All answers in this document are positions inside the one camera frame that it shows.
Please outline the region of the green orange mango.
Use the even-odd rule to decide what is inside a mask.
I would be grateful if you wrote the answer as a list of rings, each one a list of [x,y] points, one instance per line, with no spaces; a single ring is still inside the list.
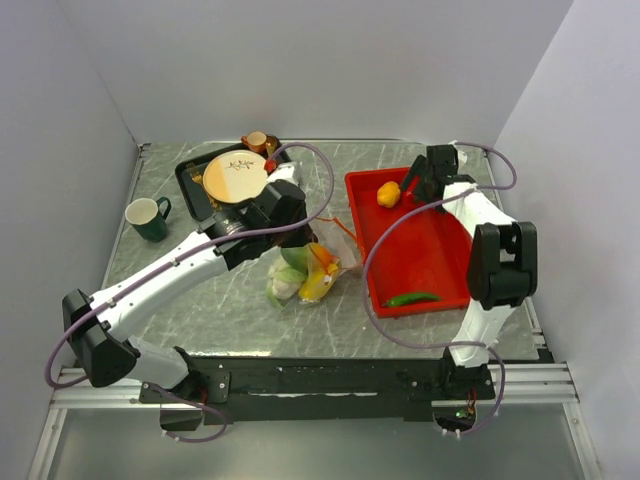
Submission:
[[[310,270],[327,271],[333,255],[324,246],[311,242],[304,247],[282,248],[282,258],[294,269],[307,273]]]

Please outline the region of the clear zip top bag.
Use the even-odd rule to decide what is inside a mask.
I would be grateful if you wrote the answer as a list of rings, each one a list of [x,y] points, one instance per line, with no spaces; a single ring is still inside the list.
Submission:
[[[282,248],[269,267],[265,293],[276,308],[293,298],[304,304],[320,302],[343,274],[364,263],[361,241],[337,217],[317,217],[311,226],[315,241]]]

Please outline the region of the white cauliflower with leaves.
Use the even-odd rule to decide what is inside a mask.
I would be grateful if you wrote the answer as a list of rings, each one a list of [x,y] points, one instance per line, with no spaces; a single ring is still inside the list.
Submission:
[[[306,275],[293,268],[286,261],[274,262],[268,270],[265,294],[269,302],[280,309],[296,295]]]

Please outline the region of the yellow mango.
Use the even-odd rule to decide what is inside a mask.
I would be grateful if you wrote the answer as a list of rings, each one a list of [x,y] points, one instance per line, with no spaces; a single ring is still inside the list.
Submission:
[[[307,303],[319,302],[333,287],[339,275],[340,266],[337,263],[313,264],[306,280],[298,290],[300,299]]]

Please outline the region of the red bell pepper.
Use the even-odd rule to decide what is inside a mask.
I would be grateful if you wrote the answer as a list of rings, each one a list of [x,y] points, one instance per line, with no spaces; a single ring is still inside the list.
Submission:
[[[417,202],[414,190],[415,185],[411,184],[403,191],[402,200],[404,203],[413,205]]]

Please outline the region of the dark red apple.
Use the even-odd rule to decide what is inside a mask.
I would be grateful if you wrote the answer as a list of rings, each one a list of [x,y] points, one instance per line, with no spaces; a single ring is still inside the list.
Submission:
[[[310,227],[315,235],[316,242],[328,247],[331,240],[332,227],[328,222],[313,220]]]

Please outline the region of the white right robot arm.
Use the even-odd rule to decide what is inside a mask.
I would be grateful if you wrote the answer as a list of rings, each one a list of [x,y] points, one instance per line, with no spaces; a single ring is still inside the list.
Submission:
[[[488,348],[538,283],[537,230],[494,205],[460,168],[466,155],[454,144],[428,146],[403,178],[401,193],[414,203],[436,203],[471,239],[466,282],[471,300],[449,353],[454,364],[437,375],[439,390],[460,398],[473,384],[468,368],[489,360]]]

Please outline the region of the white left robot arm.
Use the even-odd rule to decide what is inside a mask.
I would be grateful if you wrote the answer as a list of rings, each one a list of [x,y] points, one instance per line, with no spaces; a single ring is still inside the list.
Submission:
[[[199,378],[182,348],[162,348],[135,333],[162,307],[188,290],[222,275],[275,246],[304,246],[312,239],[306,196],[293,183],[276,180],[241,209],[215,212],[197,231],[161,259],[113,287],[87,295],[79,289],[62,300],[68,340],[92,386],[123,378],[157,384],[184,402]]]

